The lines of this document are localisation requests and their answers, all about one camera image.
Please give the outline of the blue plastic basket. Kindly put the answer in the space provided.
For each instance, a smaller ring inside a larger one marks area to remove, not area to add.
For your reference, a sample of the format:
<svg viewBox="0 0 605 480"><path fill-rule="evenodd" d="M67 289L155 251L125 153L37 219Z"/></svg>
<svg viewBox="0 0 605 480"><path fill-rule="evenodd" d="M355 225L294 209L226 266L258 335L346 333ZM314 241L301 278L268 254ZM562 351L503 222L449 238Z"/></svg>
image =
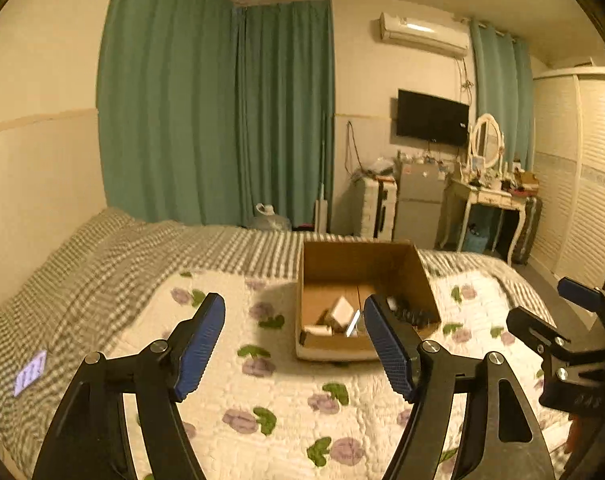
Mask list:
<svg viewBox="0 0 605 480"><path fill-rule="evenodd" d="M483 254L489 240L489 231L478 224L471 224L467 228L463 242L463 252Z"/></svg>

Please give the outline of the white suitcase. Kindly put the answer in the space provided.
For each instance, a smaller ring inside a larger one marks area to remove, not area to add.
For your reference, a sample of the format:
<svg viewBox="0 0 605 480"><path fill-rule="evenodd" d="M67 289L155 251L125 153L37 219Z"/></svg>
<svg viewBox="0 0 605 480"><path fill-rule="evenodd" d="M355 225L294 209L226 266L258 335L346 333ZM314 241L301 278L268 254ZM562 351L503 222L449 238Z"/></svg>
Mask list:
<svg viewBox="0 0 605 480"><path fill-rule="evenodd" d="M392 240L397 184L392 177L361 177L353 193L353 232L357 236Z"/></svg>

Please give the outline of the grey checked bed sheet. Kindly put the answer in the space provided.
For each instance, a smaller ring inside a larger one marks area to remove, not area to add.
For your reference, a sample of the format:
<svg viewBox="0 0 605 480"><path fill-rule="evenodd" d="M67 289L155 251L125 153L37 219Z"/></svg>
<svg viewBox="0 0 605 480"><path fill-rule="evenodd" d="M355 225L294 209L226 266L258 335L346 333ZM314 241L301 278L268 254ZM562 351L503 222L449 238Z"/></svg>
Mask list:
<svg viewBox="0 0 605 480"><path fill-rule="evenodd" d="M166 278L220 272L292 280L298 290L300 254L308 240L361 238L146 223L117 209L86 222L0 307L1 463L18 478L33 475L46 430L82 360L93 351L108 357L117 336ZM525 298L526 292L516 290L525 285L539 297L499 259L415 249L429 284L431 278L487 271L507 284L516 300ZM523 307L549 316L541 298L542 307L525 301L511 304L508 314ZM42 350L48 352L43 375L15 398L17 374Z"/></svg>

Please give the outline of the white dressing table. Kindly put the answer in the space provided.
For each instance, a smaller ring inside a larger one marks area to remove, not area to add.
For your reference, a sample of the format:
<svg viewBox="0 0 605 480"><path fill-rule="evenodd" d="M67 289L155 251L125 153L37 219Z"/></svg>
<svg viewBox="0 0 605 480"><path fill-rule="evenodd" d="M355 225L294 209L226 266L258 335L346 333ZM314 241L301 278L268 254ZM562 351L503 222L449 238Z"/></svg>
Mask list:
<svg viewBox="0 0 605 480"><path fill-rule="evenodd" d="M517 213L515 231L507 252L507 263L511 266L515 247L525 226L527 198L511 192L496 191L485 186L474 186L457 179L450 179L444 192L445 227L437 244L440 249L449 243L451 230L455 226L455 211L459 204L463 209L459 234L455 242L456 252L462 252L471 223L477 223L481 232L488 235L491 251L494 252L498 247L505 214Z"/></svg>

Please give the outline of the black TV remote control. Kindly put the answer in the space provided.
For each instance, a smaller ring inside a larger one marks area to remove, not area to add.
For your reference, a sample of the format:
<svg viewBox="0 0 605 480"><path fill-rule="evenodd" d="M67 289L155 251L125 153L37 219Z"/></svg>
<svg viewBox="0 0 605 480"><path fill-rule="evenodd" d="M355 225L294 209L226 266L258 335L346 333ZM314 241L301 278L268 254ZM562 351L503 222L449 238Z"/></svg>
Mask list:
<svg viewBox="0 0 605 480"><path fill-rule="evenodd" d="M387 303L391 312L400 322L412 325L416 330L424 330L438 323L438 318L431 312L411 307L407 300L398 296L389 296Z"/></svg>

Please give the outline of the white floral quilt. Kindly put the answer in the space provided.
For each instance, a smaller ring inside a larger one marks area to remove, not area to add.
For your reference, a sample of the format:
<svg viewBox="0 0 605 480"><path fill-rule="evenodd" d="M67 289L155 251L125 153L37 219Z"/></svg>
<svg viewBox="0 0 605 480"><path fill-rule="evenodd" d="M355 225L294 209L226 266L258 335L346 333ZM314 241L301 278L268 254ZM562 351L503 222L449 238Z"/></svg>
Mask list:
<svg viewBox="0 0 605 480"><path fill-rule="evenodd" d="M516 285L525 285L516 281ZM543 408L541 359L508 334L511 304L540 298L525 285L515 299L487 271L431 278L443 327L432 336L452 354L500 351L521 383L560 478L567 415ZM109 358L166 338L207 292L225 301L223 330L198 389L178 404L207 479L382 479L411 414L377 362L334 365L296 359L296 281L220 272L173 274L143 301Z"/></svg>

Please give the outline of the brown cardboard box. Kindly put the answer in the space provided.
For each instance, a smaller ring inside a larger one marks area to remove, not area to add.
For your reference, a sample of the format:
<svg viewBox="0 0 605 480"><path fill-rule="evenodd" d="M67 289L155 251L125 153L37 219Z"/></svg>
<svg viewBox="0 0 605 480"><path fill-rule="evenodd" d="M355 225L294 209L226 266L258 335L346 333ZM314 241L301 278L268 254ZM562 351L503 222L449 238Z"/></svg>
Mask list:
<svg viewBox="0 0 605 480"><path fill-rule="evenodd" d="M376 240L308 240L302 245L298 274L299 304L295 348L298 359L311 362L375 361L369 335L334 332L331 337L305 334L305 325L327 325L325 315L340 296L362 309L372 295L398 296L411 307L429 311L438 323L417 330L431 336L441 323L431 284L413 244Z"/></svg>

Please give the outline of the clear water jug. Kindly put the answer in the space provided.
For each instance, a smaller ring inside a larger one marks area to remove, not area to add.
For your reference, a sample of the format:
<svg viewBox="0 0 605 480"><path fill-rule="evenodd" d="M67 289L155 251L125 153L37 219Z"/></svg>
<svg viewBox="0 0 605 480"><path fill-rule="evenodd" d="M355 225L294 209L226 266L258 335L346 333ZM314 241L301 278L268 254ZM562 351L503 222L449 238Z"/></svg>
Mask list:
<svg viewBox="0 0 605 480"><path fill-rule="evenodd" d="M250 220L248 228L261 231L288 232L292 229L292 225L286 217L277 214L272 205L259 203L255 206L255 214Z"/></svg>

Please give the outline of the teal window curtain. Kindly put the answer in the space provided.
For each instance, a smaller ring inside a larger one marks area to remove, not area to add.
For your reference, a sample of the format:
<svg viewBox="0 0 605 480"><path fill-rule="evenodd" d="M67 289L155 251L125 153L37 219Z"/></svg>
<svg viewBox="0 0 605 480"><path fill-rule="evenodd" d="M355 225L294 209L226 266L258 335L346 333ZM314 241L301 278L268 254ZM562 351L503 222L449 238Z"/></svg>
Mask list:
<svg viewBox="0 0 605 480"><path fill-rule="evenodd" d="M96 83L107 203L231 226L263 203L309 223L323 112L331 190L334 103L329 0L110 0Z"/></svg>

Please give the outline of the oval vanity mirror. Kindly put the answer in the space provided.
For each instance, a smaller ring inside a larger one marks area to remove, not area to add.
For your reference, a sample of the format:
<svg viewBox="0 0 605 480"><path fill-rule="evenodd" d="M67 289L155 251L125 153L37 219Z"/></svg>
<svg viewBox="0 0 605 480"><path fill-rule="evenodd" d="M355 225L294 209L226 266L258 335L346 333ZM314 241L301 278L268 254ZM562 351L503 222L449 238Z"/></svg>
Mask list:
<svg viewBox="0 0 605 480"><path fill-rule="evenodd" d="M482 114L476 120L469 137L467 155L474 165L474 160L481 157L485 162L485 169L498 170L504 153L504 135L500 126L491 114Z"/></svg>

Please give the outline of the teal curtain by wardrobe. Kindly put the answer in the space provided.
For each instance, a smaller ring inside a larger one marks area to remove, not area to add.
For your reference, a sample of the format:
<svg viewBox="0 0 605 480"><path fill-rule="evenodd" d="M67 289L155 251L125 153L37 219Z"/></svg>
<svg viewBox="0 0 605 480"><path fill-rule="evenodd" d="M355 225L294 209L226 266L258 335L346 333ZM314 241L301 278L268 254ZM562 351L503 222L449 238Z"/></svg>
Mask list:
<svg viewBox="0 0 605 480"><path fill-rule="evenodd" d="M477 115L491 114L504 136L504 159L533 166L534 79L528 44L495 26L470 22Z"/></svg>

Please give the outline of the white USB charger plug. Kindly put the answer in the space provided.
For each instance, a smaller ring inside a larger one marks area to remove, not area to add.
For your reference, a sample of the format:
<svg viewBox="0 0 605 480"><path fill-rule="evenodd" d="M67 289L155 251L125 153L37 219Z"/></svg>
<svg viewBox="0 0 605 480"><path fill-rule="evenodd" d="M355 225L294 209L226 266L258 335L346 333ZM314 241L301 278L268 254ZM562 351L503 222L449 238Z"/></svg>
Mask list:
<svg viewBox="0 0 605 480"><path fill-rule="evenodd" d="M345 296L340 296L327 311L325 322L327 322L328 326L332 327L334 332L345 332L353 319L353 315L355 315L353 306Z"/></svg>

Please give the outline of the white mop pole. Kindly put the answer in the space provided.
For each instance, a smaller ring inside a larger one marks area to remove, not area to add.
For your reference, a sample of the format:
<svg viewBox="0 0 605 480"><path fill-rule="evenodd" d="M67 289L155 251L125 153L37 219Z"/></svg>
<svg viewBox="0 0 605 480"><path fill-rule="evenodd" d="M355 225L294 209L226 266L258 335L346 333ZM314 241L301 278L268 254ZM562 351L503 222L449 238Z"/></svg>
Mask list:
<svg viewBox="0 0 605 480"><path fill-rule="evenodd" d="M325 198L325 169L327 169L327 113L321 116L319 188L315 203L315 232L327 232L327 199Z"/></svg>

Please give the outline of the black wall television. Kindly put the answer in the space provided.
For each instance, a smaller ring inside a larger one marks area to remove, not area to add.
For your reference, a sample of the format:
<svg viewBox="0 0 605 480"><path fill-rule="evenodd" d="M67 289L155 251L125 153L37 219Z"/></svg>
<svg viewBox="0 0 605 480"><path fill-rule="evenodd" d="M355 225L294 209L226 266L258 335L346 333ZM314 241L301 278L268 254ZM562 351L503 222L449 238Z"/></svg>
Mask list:
<svg viewBox="0 0 605 480"><path fill-rule="evenodd" d="M399 89L396 134L463 148L469 135L469 114L467 104Z"/></svg>

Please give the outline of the silver mini fridge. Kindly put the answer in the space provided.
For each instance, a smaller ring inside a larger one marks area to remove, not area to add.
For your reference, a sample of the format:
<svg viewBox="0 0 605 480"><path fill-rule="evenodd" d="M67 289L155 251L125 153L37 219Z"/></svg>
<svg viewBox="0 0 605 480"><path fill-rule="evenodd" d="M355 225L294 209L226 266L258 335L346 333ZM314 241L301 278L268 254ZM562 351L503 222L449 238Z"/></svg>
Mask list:
<svg viewBox="0 0 605 480"><path fill-rule="evenodd" d="M443 206L446 174L438 165L405 162L397 179L394 240L433 249Z"/></svg>

